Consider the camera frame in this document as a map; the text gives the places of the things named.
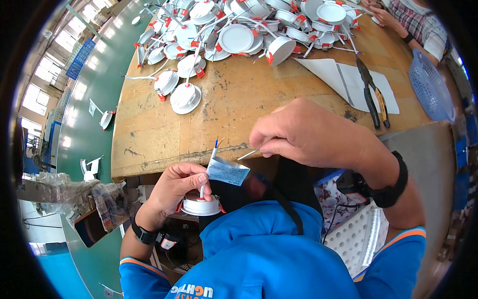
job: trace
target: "instruction label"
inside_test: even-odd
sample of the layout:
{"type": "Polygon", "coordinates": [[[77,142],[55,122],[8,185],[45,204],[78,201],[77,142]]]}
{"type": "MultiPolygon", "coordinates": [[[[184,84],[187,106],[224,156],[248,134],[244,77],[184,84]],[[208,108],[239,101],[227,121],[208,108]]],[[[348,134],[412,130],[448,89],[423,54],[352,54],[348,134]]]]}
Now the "instruction label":
{"type": "Polygon", "coordinates": [[[249,171],[250,168],[244,165],[220,157],[214,157],[209,161],[206,173],[209,179],[240,186],[249,171]]]}
{"type": "Polygon", "coordinates": [[[91,114],[91,116],[95,116],[95,104],[93,104],[93,101],[90,100],[90,106],[88,107],[88,112],[91,114]]]}

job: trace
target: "factory floor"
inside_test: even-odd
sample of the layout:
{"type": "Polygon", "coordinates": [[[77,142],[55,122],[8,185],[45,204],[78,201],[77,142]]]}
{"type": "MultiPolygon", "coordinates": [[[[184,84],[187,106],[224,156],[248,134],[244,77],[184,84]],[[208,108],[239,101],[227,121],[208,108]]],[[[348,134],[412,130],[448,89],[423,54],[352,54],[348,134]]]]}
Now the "factory floor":
{"type": "Polygon", "coordinates": [[[453,136],[448,124],[435,122],[394,135],[384,143],[403,156],[422,195],[427,244],[413,298],[426,298],[446,270],[436,258],[448,231],[453,203],[453,136]]]}

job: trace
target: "blue jacket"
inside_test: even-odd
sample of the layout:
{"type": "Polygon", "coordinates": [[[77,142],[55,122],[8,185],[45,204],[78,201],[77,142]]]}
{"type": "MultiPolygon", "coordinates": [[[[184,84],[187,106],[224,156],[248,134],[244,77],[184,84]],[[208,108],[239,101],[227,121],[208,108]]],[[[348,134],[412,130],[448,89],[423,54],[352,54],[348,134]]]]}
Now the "blue jacket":
{"type": "Polygon", "coordinates": [[[323,220],[292,202],[304,224],[297,235],[276,201],[260,201],[210,223],[200,237],[204,260],[171,287],[161,270],[121,260],[124,298],[410,298],[425,231],[403,231],[377,252],[354,283],[340,256],[320,243],[323,220]]]}

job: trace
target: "wristwatch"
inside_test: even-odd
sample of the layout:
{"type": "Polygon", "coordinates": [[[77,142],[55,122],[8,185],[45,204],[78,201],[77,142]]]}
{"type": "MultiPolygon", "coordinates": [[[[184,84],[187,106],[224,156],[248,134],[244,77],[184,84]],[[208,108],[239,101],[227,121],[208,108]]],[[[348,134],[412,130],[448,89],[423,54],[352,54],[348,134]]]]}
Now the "wristwatch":
{"type": "Polygon", "coordinates": [[[156,238],[159,234],[159,231],[150,232],[138,226],[136,224],[136,217],[133,217],[131,220],[131,228],[133,229],[133,232],[136,234],[136,238],[138,239],[138,241],[146,245],[154,244],[154,241],[156,241],[156,238]]]}
{"type": "Polygon", "coordinates": [[[398,198],[402,195],[403,191],[405,191],[405,187],[407,187],[407,165],[397,151],[392,152],[392,154],[397,158],[398,164],[400,166],[400,171],[395,186],[386,187],[381,190],[373,190],[369,187],[370,194],[375,201],[375,204],[380,208],[389,208],[393,206],[397,202],[398,198]]]}

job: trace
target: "plaid shirt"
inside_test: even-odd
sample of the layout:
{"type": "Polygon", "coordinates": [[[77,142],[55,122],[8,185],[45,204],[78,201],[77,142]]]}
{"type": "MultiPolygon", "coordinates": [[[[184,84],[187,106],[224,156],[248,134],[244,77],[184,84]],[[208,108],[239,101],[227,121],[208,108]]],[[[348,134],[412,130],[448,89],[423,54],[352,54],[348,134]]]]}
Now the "plaid shirt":
{"type": "Polygon", "coordinates": [[[390,14],[397,19],[425,50],[441,60],[447,34],[437,16],[430,9],[413,3],[412,0],[392,0],[390,14]]]}

